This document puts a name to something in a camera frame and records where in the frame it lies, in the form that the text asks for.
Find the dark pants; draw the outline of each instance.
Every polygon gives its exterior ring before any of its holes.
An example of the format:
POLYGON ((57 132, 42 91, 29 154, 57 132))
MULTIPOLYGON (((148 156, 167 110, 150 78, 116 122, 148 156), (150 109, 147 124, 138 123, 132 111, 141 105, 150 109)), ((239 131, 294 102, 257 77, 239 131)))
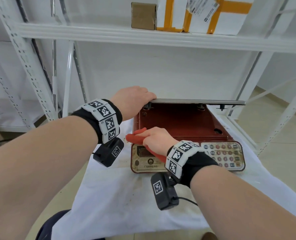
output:
POLYGON ((68 211, 70 210, 63 210, 60 211, 58 213, 56 213, 55 215, 53 215, 52 217, 50 217, 40 228, 36 240, 51 240, 51 231, 52 231, 52 227, 55 225, 56 222, 58 222, 58 220, 60 218, 62 218, 68 211))

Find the brown cardboard box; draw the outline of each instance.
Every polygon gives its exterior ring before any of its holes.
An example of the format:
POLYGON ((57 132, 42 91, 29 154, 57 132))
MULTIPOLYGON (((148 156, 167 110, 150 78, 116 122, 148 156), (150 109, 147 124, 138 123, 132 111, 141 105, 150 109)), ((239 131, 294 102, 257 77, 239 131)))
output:
POLYGON ((131 27, 155 30, 156 4, 131 3, 131 27))

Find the red cleaning cloth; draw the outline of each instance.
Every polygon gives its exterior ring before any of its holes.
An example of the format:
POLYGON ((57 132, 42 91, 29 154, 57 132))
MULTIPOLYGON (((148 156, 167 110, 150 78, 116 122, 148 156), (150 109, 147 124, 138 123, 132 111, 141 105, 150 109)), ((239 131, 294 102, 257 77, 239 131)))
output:
MULTIPOLYGON (((145 139, 145 137, 142 137, 142 136, 136 136, 137 134, 140 134, 140 133, 143 133, 144 131, 146 131, 147 128, 142 128, 142 129, 139 129, 139 130, 136 130, 134 131, 133 134, 128 134, 126 135, 126 140, 131 142, 131 143, 134 143, 134 144, 138 144, 138 145, 142 145, 143 144, 143 140, 145 139)), ((148 146, 145 146, 146 149, 151 153, 153 154, 154 156, 156 156, 157 158, 159 158, 160 161, 162 161, 163 163, 166 163, 166 157, 165 156, 162 156, 162 155, 159 155, 155 152, 153 152, 148 146)))

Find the tiled floor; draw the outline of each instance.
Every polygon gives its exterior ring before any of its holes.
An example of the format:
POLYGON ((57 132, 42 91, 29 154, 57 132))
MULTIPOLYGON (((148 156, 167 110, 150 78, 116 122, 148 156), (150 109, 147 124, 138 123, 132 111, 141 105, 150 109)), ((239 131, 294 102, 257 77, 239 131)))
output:
MULTIPOLYGON (((285 108, 263 97, 247 105, 239 117, 239 125, 254 139, 262 142, 275 120, 285 108)), ((280 134, 260 155, 263 165, 296 192, 296 117, 292 118, 280 134)), ((54 213, 70 209, 85 173, 86 165, 49 203, 32 227, 26 240, 34 240, 40 226, 54 213)), ((198 240, 205 231, 178 230, 117 236, 110 240, 191 239, 198 240)))

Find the white cloth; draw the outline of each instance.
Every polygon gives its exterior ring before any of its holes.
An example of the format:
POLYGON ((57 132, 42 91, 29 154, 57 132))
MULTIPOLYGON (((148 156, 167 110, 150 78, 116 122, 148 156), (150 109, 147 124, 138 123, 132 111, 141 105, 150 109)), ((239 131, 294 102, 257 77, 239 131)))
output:
MULTIPOLYGON (((296 216, 296 193, 272 176, 249 146, 218 119, 242 144, 246 169, 236 173, 237 176, 296 216)), ((121 139, 132 133, 132 124, 132 120, 122 122, 121 139)), ((167 211, 157 208, 150 184, 151 174, 135 174, 130 169, 130 146, 125 143, 110 168, 90 158, 73 207, 54 225, 51 239, 90 240, 138 232, 209 227, 198 207, 184 200, 167 211)), ((188 187, 176 185, 175 188, 178 196, 193 199, 188 187)))

